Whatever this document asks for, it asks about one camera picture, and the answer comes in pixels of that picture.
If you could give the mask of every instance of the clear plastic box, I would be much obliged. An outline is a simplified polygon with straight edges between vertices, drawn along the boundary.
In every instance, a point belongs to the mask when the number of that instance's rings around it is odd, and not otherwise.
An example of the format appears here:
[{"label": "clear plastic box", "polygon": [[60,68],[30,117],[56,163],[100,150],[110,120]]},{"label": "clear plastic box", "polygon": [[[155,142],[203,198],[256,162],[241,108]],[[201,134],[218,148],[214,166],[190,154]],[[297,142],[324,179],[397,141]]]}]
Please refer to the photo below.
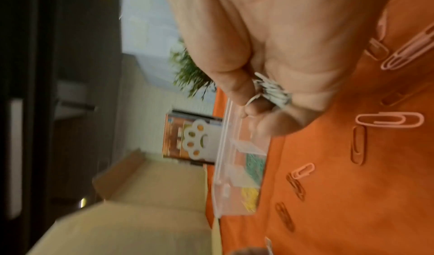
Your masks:
[{"label": "clear plastic box", "polygon": [[249,130],[253,118],[240,118],[241,106],[228,100],[212,184],[214,215],[256,212],[270,138]]}]

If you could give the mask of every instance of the light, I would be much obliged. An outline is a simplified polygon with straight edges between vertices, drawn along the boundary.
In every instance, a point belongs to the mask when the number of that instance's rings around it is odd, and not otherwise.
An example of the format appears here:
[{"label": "light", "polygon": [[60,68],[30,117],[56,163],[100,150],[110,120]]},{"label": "light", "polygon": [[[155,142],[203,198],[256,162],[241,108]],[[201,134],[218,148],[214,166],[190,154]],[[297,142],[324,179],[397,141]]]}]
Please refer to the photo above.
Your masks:
[{"label": "light", "polygon": [[85,207],[85,206],[86,206],[86,203],[87,203],[86,198],[82,198],[81,201],[80,201],[80,208]]}]

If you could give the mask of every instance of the orange tablecloth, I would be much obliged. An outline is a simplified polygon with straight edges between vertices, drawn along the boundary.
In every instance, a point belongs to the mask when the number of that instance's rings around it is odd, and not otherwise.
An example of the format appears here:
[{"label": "orange tablecloth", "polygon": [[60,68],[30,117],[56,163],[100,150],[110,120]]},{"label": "orange tablecloth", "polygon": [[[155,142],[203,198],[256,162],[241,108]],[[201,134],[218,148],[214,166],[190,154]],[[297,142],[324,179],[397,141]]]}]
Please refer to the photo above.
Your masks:
[{"label": "orange tablecloth", "polygon": [[[434,0],[391,0],[387,10],[383,43],[391,51],[434,21]],[[363,56],[323,116],[272,140],[258,212],[221,218],[224,253],[264,246],[267,236],[275,255],[434,254],[434,85],[395,106],[380,105],[401,85],[433,80],[433,71],[434,50],[396,71],[382,71],[380,62]],[[225,103],[218,92],[215,115],[222,116]],[[420,112],[425,123],[368,127],[366,161],[355,165],[349,158],[354,118],[379,111]],[[309,162],[316,170],[299,180],[306,191],[301,202],[285,176]],[[284,226],[276,203],[285,204],[294,232]]]}]

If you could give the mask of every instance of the green plant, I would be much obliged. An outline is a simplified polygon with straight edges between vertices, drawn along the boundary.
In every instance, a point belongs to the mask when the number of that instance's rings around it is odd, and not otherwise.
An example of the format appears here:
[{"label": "green plant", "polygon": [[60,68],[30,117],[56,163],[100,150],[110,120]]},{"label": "green plant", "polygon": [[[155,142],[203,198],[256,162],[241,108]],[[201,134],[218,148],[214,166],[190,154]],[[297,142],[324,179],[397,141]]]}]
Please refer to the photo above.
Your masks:
[{"label": "green plant", "polygon": [[179,42],[183,46],[183,50],[170,51],[171,62],[179,68],[179,71],[175,74],[173,84],[179,86],[181,90],[189,88],[189,98],[194,97],[199,89],[204,87],[205,90],[202,94],[203,100],[209,87],[211,87],[212,91],[215,92],[216,87],[214,81],[197,67],[185,48],[184,42],[182,40]]}]

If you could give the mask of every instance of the cardboard box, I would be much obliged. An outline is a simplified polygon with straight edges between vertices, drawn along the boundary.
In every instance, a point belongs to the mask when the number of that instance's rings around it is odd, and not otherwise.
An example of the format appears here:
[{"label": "cardboard box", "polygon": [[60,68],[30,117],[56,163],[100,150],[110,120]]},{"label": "cardboard box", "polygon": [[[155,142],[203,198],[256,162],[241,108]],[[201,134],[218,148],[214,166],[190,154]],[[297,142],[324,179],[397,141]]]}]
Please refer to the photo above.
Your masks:
[{"label": "cardboard box", "polygon": [[134,151],[94,179],[103,202],[57,220],[28,254],[211,254],[205,179],[201,167]]}]

